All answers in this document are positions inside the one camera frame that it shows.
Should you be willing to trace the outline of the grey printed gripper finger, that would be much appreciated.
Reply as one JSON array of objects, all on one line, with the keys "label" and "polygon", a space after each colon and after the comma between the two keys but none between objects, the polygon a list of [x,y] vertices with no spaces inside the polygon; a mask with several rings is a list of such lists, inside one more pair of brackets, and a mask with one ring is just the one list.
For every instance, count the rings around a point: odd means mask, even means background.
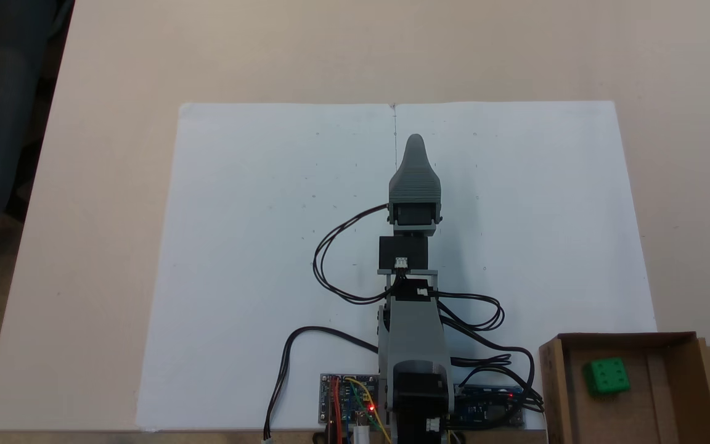
[{"label": "grey printed gripper finger", "polygon": [[389,204],[431,204],[441,202],[441,183],[426,154],[422,135],[408,137],[402,163],[389,181]]}]

